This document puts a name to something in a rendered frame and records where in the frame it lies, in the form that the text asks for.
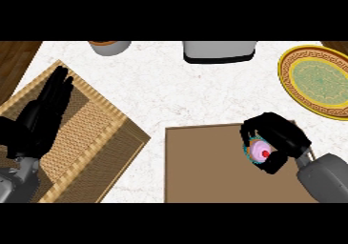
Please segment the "brown flat tray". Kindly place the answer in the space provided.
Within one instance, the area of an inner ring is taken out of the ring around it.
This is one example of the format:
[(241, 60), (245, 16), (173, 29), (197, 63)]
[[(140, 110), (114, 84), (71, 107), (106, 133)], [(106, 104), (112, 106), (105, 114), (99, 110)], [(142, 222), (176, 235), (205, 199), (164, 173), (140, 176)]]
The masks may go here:
[(248, 162), (238, 124), (164, 131), (167, 203), (310, 203), (293, 160), (268, 174)]

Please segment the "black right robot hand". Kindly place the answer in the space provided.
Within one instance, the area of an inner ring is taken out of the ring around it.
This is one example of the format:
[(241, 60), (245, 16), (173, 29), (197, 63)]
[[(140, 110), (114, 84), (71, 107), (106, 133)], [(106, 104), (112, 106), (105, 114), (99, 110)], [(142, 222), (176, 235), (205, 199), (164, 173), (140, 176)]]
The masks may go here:
[(271, 144), (272, 153), (266, 161), (254, 165), (268, 174), (275, 174), (287, 158), (297, 159), (309, 148), (310, 141), (297, 126), (272, 112), (263, 112), (244, 121), (239, 129), (244, 146), (248, 139), (259, 135)]

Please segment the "yellow and green patterned plate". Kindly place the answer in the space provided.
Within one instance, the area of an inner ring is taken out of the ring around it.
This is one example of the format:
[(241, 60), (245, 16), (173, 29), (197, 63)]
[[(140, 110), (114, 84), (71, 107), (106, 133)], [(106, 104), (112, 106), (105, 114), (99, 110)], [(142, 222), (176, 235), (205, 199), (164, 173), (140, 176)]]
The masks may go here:
[(322, 46), (293, 47), (278, 58), (276, 76), (302, 107), (348, 121), (348, 55)]

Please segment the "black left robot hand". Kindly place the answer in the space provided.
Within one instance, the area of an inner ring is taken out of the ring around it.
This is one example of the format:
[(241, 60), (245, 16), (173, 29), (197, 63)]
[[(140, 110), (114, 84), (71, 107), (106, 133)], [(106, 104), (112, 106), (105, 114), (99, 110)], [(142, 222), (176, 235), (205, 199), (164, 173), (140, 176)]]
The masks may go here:
[(16, 120), (0, 116), (0, 145), (7, 147), (9, 159), (41, 158), (49, 152), (71, 92), (72, 77), (68, 69), (57, 66), (37, 99), (26, 103)]

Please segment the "pink frosted cupcake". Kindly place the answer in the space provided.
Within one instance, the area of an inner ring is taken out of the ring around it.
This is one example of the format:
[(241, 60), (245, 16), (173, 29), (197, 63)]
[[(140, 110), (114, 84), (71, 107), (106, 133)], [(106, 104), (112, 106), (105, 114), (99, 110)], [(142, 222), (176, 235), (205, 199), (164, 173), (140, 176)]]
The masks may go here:
[(242, 150), (245, 159), (254, 165), (262, 164), (272, 153), (271, 144), (259, 135), (248, 139), (248, 146), (242, 146)]

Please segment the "grey appliance with black base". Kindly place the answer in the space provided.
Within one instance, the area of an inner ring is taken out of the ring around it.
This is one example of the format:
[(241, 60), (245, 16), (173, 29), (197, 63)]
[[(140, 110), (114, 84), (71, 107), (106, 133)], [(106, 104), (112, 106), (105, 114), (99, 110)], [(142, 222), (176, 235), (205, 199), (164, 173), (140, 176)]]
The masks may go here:
[(226, 64), (248, 61), (254, 41), (185, 41), (183, 60), (189, 64)]

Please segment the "wicker basket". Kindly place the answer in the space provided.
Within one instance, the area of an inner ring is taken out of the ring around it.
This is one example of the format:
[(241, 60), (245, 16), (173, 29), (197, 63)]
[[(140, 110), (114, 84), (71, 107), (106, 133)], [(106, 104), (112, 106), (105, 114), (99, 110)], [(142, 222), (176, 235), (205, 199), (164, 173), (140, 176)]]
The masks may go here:
[[(49, 153), (40, 159), (40, 186), (31, 203), (97, 203), (149, 136), (77, 76)], [(0, 146), (0, 168), (18, 168)]]

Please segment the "grey cup with orange rim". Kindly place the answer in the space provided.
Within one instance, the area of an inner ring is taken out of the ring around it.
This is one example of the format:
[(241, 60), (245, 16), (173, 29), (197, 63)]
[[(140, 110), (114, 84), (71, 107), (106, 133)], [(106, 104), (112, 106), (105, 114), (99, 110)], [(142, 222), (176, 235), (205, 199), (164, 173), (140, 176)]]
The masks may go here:
[(130, 46), (130, 41), (90, 41), (89, 45), (100, 56), (120, 54)]

